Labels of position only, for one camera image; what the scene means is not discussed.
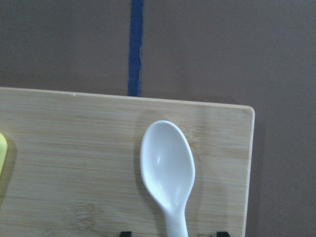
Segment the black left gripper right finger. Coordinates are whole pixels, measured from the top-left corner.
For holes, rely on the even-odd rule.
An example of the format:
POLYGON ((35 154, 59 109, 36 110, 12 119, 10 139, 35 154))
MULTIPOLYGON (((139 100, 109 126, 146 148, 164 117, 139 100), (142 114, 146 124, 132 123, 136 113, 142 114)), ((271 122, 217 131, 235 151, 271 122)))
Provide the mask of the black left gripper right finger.
POLYGON ((230 234, 226 231, 220 231, 216 233, 216 237, 230 237, 230 234))

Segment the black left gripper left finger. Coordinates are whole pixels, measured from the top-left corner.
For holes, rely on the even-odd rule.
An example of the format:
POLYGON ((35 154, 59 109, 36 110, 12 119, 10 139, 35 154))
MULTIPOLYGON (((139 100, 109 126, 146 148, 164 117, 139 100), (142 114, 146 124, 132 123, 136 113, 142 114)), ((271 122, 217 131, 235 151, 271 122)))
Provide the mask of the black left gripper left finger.
POLYGON ((132 232, 131 231, 120 232, 119 237, 132 237, 132 232))

